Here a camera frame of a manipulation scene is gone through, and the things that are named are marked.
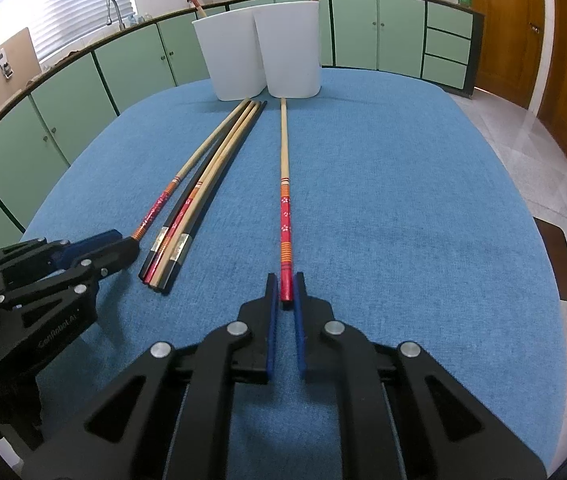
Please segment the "green lower kitchen cabinets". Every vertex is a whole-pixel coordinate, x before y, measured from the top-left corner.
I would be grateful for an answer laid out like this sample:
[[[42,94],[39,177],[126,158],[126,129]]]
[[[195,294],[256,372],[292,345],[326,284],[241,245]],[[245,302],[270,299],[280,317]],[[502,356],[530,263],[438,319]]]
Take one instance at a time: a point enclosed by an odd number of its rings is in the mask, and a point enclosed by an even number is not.
[[[177,11],[74,52],[0,107],[0,247],[20,240],[63,173],[116,116],[206,78],[195,13]],[[471,96],[484,18],[441,0],[320,0],[320,61]]]

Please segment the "blue table mat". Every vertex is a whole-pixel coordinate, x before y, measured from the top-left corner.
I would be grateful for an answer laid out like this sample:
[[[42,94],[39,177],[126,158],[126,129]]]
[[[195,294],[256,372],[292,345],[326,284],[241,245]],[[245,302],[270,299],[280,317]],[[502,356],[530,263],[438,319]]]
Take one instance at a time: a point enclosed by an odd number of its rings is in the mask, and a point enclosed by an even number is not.
[[[560,300],[538,229],[481,131],[433,84],[325,70],[288,101],[294,271],[371,341],[418,342],[550,466],[567,372]],[[45,439],[151,344],[196,344],[279,273],[280,112],[268,104],[232,162],[169,296],[135,263],[100,282],[98,320],[37,383]],[[235,107],[210,81],[128,107],[72,162],[24,238],[130,234],[169,177]],[[305,385],[292,312],[273,382],[238,385],[228,479],[340,479],[331,385]]]

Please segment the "brown wooden stool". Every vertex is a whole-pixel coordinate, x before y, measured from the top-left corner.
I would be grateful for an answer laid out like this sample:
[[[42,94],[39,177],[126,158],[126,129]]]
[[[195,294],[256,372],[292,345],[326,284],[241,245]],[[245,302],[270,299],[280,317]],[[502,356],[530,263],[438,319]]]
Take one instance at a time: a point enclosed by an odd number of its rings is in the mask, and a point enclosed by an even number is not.
[[[534,218],[553,267],[560,299],[567,301],[567,239],[563,229],[540,218]]]

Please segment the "chrome kitchen faucet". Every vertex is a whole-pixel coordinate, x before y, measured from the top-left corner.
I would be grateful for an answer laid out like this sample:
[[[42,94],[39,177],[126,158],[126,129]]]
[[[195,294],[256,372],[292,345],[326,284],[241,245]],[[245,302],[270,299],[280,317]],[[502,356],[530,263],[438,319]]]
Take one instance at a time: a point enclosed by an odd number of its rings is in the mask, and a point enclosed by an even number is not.
[[[125,25],[123,22],[123,16],[121,14],[119,3],[116,0],[107,0],[107,21],[106,25],[111,26],[113,24],[118,25],[119,30],[124,30]]]

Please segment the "white double utensil holder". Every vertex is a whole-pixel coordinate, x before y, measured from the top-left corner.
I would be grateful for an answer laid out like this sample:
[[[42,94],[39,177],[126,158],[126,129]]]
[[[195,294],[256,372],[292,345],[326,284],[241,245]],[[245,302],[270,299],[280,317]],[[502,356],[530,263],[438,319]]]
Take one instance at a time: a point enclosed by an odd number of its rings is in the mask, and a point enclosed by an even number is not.
[[[317,1],[249,6],[192,25],[219,100],[254,98],[262,91],[308,99],[320,92]]]

